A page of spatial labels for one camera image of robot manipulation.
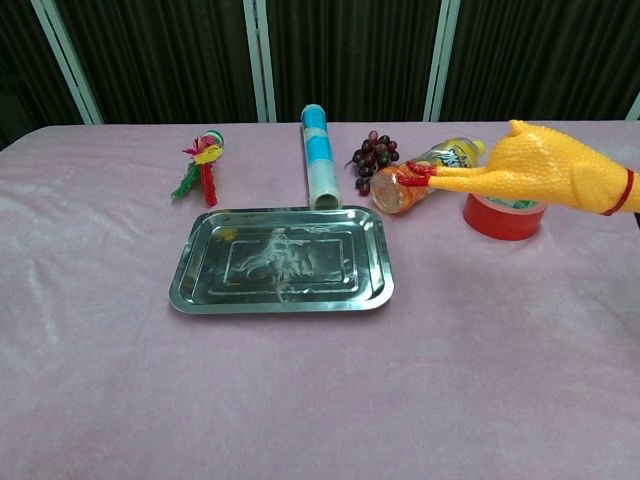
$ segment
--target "rubber chicken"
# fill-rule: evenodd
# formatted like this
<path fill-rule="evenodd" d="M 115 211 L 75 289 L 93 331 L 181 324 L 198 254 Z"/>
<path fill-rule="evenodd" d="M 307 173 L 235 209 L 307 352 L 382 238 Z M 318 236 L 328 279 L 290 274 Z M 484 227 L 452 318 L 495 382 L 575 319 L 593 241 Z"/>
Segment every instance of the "rubber chicken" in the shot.
<path fill-rule="evenodd" d="M 537 200 L 611 215 L 640 211 L 638 174 L 548 127 L 511 120 L 486 167 L 409 165 L 400 183 L 506 199 Z"/>

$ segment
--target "metal tray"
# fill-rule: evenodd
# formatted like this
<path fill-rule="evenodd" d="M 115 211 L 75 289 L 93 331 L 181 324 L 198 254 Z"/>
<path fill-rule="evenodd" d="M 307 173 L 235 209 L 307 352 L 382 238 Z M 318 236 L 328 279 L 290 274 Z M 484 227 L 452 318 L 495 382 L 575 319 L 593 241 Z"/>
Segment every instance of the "metal tray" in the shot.
<path fill-rule="evenodd" d="M 222 210 L 198 217 L 169 298 L 185 313 L 368 310 L 393 293 L 371 210 Z"/>

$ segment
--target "juice bottle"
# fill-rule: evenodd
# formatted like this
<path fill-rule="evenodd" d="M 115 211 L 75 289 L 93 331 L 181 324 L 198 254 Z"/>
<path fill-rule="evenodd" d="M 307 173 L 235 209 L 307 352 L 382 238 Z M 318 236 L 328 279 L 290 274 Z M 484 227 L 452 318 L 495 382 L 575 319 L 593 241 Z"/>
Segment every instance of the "juice bottle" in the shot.
<path fill-rule="evenodd" d="M 484 144 L 479 140 L 452 138 L 439 143 L 412 161 L 424 165 L 474 168 L 484 153 Z M 371 196 L 384 213 L 402 213 L 434 191 L 430 187 L 407 187 L 398 182 L 398 176 L 416 176 L 406 163 L 390 165 L 376 173 L 371 179 Z"/>

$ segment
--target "curtain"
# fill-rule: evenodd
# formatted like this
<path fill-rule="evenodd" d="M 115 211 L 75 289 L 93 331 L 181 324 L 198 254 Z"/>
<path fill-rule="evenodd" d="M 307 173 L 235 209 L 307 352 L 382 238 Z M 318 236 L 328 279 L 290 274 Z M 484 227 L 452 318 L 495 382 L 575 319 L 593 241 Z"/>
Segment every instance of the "curtain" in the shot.
<path fill-rule="evenodd" d="M 639 26 L 636 0 L 464 0 L 440 119 L 623 119 Z"/>
<path fill-rule="evenodd" d="M 240 0 L 57 0 L 111 123 L 256 121 Z"/>
<path fill-rule="evenodd" d="M 0 0 L 0 148 L 36 128 L 82 123 L 29 0 Z"/>
<path fill-rule="evenodd" d="M 278 121 L 421 120 L 439 0 L 268 0 Z"/>

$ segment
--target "background wall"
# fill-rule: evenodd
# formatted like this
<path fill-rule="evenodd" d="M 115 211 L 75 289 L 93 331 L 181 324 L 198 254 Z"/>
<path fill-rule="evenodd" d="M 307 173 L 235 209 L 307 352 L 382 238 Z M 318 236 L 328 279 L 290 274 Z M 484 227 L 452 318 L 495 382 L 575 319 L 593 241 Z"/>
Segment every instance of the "background wall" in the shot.
<path fill-rule="evenodd" d="M 109 123 L 255 122 L 271 84 L 278 121 L 422 120 L 436 74 L 444 121 L 623 119 L 640 91 L 635 0 L 0 0 L 0 148 L 84 118 L 34 5 Z"/>

